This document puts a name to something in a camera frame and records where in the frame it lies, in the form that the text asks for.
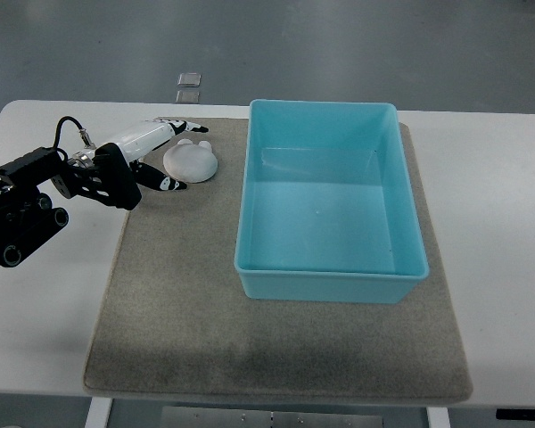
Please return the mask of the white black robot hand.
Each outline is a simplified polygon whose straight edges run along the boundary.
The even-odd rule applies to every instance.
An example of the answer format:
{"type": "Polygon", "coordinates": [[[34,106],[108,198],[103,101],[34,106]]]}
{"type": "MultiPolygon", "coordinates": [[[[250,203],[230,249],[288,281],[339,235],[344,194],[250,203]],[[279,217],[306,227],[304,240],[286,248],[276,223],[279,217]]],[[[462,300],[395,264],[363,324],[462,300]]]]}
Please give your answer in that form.
{"type": "Polygon", "coordinates": [[[82,169],[94,166],[94,157],[107,146],[115,146],[137,184],[156,191],[180,191],[189,183],[177,181],[165,169],[160,170],[144,163],[145,155],[160,149],[173,137],[184,132],[206,134],[209,129],[186,120],[156,118],[143,120],[96,146],[85,130],[81,132],[85,147],[70,158],[70,164],[82,169]]]}

